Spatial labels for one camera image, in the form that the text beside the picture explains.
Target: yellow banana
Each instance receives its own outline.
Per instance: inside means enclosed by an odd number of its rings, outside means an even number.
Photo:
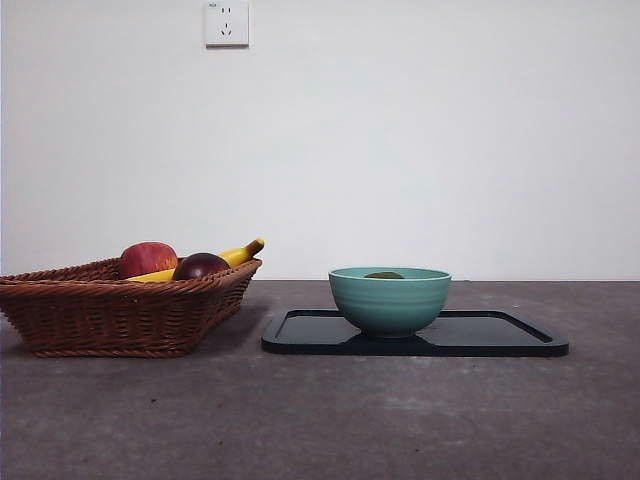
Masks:
[[[264,240],[256,238],[253,242],[240,248],[232,248],[219,253],[218,256],[226,260],[231,268],[251,260],[253,256],[264,248]]]
[[[218,256],[223,258],[231,268],[237,267],[244,262],[251,260],[253,256],[264,248],[264,240],[256,238],[253,242],[240,248],[232,248],[219,253]],[[146,273],[137,277],[130,277],[127,280],[133,282],[168,282],[173,279],[175,268],[168,270],[160,270],[159,272]]]
[[[160,270],[159,272],[145,273],[137,277],[127,278],[127,280],[133,282],[168,282],[173,278],[174,270],[175,268],[170,268],[168,270]]]

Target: bowl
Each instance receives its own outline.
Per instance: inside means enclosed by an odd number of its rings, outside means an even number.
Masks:
[[[350,267],[329,272],[336,306],[351,324],[375,337],[407,337],[432,323],[445,302],[451,274],[411,267]]]

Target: tray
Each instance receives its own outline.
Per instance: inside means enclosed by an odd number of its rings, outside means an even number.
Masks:
[[[337,310],[291,310],[262,335],[267,352],[314,355],[440,357],[558,357],[569,342],[519,314],[443,310],[427,328],[406,338],[369,337]]]

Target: wall socket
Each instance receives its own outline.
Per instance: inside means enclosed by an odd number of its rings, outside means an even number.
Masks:
[[[207,48],[249,46],[249,0],[212,0],[204,15]]]

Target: fruit basket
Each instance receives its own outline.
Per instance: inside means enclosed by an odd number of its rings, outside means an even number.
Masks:
[[[0,277],[0,309],[39,357],[179,357],[240,309],[259,259],[193,280],[118,279],[118,258]]]

